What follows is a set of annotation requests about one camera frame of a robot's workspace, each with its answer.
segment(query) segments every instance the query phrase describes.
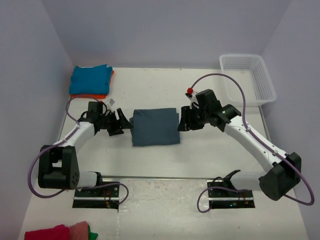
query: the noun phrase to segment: laundry basket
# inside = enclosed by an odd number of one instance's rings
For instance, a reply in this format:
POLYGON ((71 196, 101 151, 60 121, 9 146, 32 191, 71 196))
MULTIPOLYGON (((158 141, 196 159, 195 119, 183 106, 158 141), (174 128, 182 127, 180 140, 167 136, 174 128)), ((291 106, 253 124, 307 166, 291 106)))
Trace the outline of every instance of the laundry basket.
MULTIPOLYGON (((234 78, 244 92, 247 106, 261 106, 277 98, 263 58, 251 54, 227 54, 220 56, 222 73, 234 78)), ((235 106, 243 100, 238 87, 229 79, 223 79, 226 94, 235 106)))

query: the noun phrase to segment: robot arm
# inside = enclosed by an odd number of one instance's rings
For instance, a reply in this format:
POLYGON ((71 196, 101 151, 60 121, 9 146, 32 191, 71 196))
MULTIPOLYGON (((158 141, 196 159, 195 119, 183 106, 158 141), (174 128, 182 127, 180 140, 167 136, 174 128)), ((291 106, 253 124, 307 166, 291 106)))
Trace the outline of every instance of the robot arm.
POLYGON ((241 113, 230 104, 222 107, 212 90, 207 89, 199 93, 194 92, 192 95, 187 93, 186 95, 190 98, 191 104, 181 108, 178 131, 199 130, 208 123, 218 127, 250 152, 265 171, 232 172, 226 180, 234 188, 262 190, 270 199, 276 201, 300 182, 300 177, 286 163, 274 155, 275 153, 280 154, 301 171, 301 158, 295 152, 288 155, 250 126, 253 133, 274 149, 274 154, 265 149, 244 127, 241 113))
POLYGON ((67 136, 70 136, 77 129, 72 137, 60 146, 45 152, 39 158, 39 186, 41 188, 64 190, 99 186, 102 182, 99 172, 79 171, 77 151, 100 130, 107 130, 109 136, 114 136, 123 134, 123 129, 133 128, 121 108, 116 111, 119 119, 111 109, 103 113, 102 102, 89 102, 88 111, 81 115, 78 120, 79 124, 67 134, 67 136))

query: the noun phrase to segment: orange cloth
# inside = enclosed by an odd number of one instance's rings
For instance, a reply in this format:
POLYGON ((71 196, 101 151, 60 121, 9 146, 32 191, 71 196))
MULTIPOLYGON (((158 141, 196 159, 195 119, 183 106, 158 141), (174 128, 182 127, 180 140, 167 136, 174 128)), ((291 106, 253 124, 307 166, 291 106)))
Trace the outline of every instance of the orange cloth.
MULTIPOLYGON (((111 79, 112 79, 112 76, 114 75, 114 73, 115 73, 115 71, 112 70, 109 85, 111 85, 111 79)), ((83 95, 86 95, 86 96, 83 96, 83 98, 86 98, 87 96, 91 96, 91 97, 94 97, 96 99, 105 99, 108 94, 87 94, 87 93, 83 93, 83 95)), ((80 98, 82 98, 82 94, 70 94, 70 97, 72 97, 72 98, 74 98, 76 96, 79 96, 80 98)))

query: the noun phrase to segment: gray wall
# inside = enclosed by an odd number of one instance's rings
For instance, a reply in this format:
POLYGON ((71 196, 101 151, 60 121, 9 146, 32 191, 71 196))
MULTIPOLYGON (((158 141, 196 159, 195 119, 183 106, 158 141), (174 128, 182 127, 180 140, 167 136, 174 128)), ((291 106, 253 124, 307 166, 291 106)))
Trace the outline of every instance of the gray wall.
POLYGON ((42 2, 74 64, 208 68, 261 54, 290 0, 42 2))
MULTIPOLYGON (((302 157, 302 173, 315 193, 315 205, 300 206, 310 239, 320 236, 320 1, 293 0, 263 51, 276 102, 263 108, 272 141, 302 157)), ((303 183, 295 188, 309 201, 303 183)))
POLYGON ((39 0, 0 1, 0 239, 18 238, 27 171, 58 137, 72 69, 39 0))

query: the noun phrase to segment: blue folded towel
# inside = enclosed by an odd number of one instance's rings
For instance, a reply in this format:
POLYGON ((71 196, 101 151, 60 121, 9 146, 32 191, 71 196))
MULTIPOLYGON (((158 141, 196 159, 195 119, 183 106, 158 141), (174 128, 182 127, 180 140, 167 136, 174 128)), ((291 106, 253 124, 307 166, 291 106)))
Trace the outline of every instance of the blue folded towel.
POLYGON ((112 67, 106 64, 95 67, 76 66, 71 76, 69 94, 97 94, 109 93, 109 83, 112 67))

